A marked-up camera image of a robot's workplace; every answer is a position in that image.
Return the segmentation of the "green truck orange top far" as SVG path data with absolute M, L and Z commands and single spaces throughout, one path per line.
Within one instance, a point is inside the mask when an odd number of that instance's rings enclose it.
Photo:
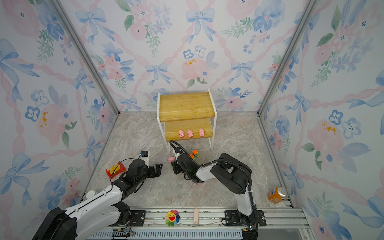
M 197 151 L 197 150 L 193 150 L 193 158 L 199 158 L 200 157 L 200 153 Z

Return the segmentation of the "pink eraser block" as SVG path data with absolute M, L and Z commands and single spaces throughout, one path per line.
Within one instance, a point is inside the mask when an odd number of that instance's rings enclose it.
M 199 209 L 194 209 L 194 224 L 198 225 L 200 222 L 200 212 Z

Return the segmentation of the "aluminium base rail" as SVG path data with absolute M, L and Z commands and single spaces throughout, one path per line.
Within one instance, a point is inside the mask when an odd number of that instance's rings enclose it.
M 90 236 L 91 240 L 244 240 L 251 239 L 243 227 L 235 226 L 238 219 L 234 208 L 202 207 L 200 222 L 194 224 L 194 209 L 176 207 L 180 222 L 170 227 L 166 224 L 167 212 L 173 208 L 134 208 L 139 215 L 130 227 L 107 227 Z M 302 209 L 259 208 L 259 240 L 313 240 L 314 234 Z

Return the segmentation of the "colourful smiling flower plush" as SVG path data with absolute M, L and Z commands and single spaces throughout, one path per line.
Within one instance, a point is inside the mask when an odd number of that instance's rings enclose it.
M 167 212 L 165 217 L 166 224 L 170 227 L 177 226 L 180 222 L 180 215 L 177 210 Z

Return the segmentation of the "white cap pill bottle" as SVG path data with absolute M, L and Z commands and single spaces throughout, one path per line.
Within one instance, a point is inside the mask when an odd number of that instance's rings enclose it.
M 96 192 L 94 190 L 90 190 L 85 195 L 85 200 L 91 199 L 96 195 Z

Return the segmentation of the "red snack packet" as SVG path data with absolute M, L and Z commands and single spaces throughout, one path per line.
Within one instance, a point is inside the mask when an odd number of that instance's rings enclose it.
M 106 174 L 108 175 L 109 179 L 112 180 L 115 176 L 122 174 L 126 172 L 126 168 L 123 165 L 121 161 L 119 161 L 117 164 L 113 165 L 110 168 L 106 169 Z

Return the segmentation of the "wooden two-tier shelf white frame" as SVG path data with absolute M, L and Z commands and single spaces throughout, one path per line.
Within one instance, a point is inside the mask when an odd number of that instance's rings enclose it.
M 162 95 L 157 92 L 157 121 L 167 152 L 171 152 L 170 141 L 182 141 L 207 138 L 210 149 L 214 149 L 217 124 L 217 108 L 210 90 L 200 93 Z M 205 131 L 205 136 L 199 136 L 199 130 Z M 185 132 L 185 137 L 179 137 L 179 130 Z M 187 131 L 192 130 L 193 138 Z

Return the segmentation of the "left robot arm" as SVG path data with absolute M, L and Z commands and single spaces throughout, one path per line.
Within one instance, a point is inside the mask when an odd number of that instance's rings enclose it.
M 34 235 L 35 240 L 85 240 L 101 229 L 127 226 L 134 217 L 124 199 L 136 193 L 148 178 L 161 175 L 163 165 L 149 167 L 142 159 L 133 159 L 122 173 L 100 193 L 65 210 L 51 210 Z

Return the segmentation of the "orange drink can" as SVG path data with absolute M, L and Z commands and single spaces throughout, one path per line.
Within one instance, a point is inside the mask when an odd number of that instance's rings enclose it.
M 277 186 L 268 193 L 268 199 L 273 204 L 278 204 L 287 200 L 288 190 L 283 186 Z

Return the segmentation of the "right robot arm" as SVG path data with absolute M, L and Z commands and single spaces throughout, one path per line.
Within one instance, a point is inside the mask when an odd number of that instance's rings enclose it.
M 198 165 L 187 153 L 177 153 L 171 164 L 176 175 L 182 173 L 186 180 L 195 184 L 218 180 L 235 194 L 240 224 L 251 227 L 257 223 L 257 208 L 252 195 L 252 171 L 247 165 L 226 153 L 204 165 Z

